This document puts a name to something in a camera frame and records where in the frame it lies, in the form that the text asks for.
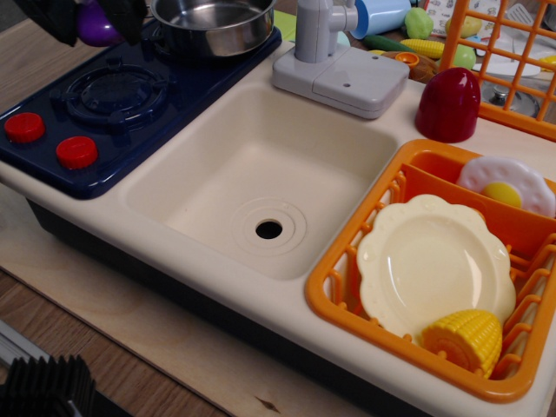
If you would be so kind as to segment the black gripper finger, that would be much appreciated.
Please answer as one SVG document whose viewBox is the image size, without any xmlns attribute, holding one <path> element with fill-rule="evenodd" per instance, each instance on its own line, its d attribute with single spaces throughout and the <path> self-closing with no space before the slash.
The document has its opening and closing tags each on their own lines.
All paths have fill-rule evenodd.
<svg viewBox="0 0 556 417">
<path fill-rule="evenodd" d="M 148 15 L 144 0 L 98 0 L 104 15 L 130 45 L 142 39 L 143 21 Z"/>
<path fill-rule="evenodd" d="M 73 47 L 77 42 L 77 3 L 73 0 L 14 0 L 23 14 L 58 42 Z"/>
</svg>

